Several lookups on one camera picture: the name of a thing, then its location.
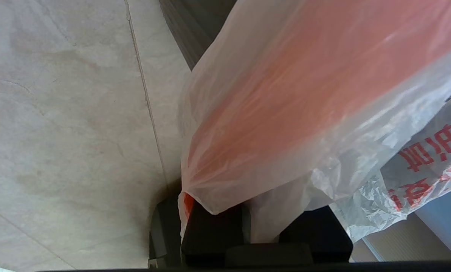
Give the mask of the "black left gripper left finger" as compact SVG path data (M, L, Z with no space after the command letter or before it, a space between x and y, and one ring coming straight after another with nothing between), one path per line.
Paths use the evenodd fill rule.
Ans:
M194 201L181 243L182 263L187 267L224 267L226 252L245 244L242 207L212 215Z

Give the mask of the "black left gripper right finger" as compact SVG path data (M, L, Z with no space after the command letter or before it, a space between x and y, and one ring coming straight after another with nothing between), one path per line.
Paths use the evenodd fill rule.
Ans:
M329 206L303 212L281 232L281 243L301 243L308 246L312 261L348 263L353 243Z

